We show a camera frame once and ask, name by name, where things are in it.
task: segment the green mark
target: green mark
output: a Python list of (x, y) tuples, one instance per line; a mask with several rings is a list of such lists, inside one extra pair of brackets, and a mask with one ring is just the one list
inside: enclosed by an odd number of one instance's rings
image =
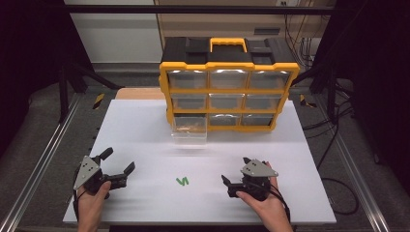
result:
[(188, 178), (187, 178), (187, 177), (184, 177), (184, 178), (182, 179), (182, 181), (181, 181), (179, 178), (177, 178), (177, 182), (178, 182), (181, 186), (189, 185), (189, 184), (190, 184), (190, 182), (188, 181)]

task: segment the black curtain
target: black curtain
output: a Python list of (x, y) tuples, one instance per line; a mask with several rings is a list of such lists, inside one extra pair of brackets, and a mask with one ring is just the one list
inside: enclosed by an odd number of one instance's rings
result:
[(410, 194), (410, 1), (338, 2), (355, 5), (359, 14), (331, 18), (316, 64), (330, 65), (312, 87), (326, 86), (330, 69), (352, 80), (352, 103), (374, 153)]
[(0, 6), (1, 156), (24, 120), (32, 93), (58, 82), (64, 64), (93, 68), (69, 13), (33, 0), (0, 0)]

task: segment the white tabletop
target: white tabletop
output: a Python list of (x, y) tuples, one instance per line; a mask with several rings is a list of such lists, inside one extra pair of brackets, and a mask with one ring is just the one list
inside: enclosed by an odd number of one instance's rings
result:
[[(90, 157), (108, 147), (102, 172), (120, 174), (135, 161), (126, 188), (110, 192), (102, 221), (111, 224), (259, 224), (256, 213), (230, 198), (220, 175), (239, 183), (243, 157), (269, 161), (293, 224), (336, 222), (295, 107), (288, 101), (272, 132), (208, 132), (204, 147), (176, 145), (164, 100), (113, 100)], [(187, 177), (188, 185), (177, 178)], [(72, 204), (63, 219), (76, 222)]]

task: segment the metal bracket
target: metal bracket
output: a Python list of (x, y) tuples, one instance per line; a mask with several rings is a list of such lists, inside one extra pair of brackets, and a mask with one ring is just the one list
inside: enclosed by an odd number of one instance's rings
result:
[(252, 159), (245, 165), (242, 173), (249, 175), (251, 177), (277, 177), (278, 173), (271, 167), (267, 166), (265, 163), (259, 161), (258, 159)]
[(77, 190), (80, 186), (84, 185), (84, 183), (93, 177), (100, 169), (100, 166), (96, 162), (90, 157), (85, 156), (78, 170), (73, 189)]

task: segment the clear plastic drawer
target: clear plastic drawer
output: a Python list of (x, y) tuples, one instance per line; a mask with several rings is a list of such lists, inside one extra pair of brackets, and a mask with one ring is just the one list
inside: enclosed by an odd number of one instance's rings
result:
[(176, 109), (204, 109), (206, 94), (171, 94), (172, 105)]
[(281, 95), (247, 95), (246, 109), (276, 109)]
[(209, 94), (210, 107), (216, 109), (239, 109), (245, 94)]
[(270, 126), (274, 114), (244, 114), (241, 125), (243, 126)]
[(177, 144), (203, 145), (207, 138), (205, 114), (174, 114), (172, 138)]
[(210, 73), (211, 88), (241, 89), (245, 88), (249, 72), (243, 70), (216, 70)]
[(284, 89), (290, 72), (255, 71), (250, 75), (250, 89)]
[(203, 71), (169, 71), (169, 86), (175, 89), (206, 88), (207, 72)]
[(209, 114), (209, 124), (210, 126), (236, 126), (240, 117), (240, 114)]

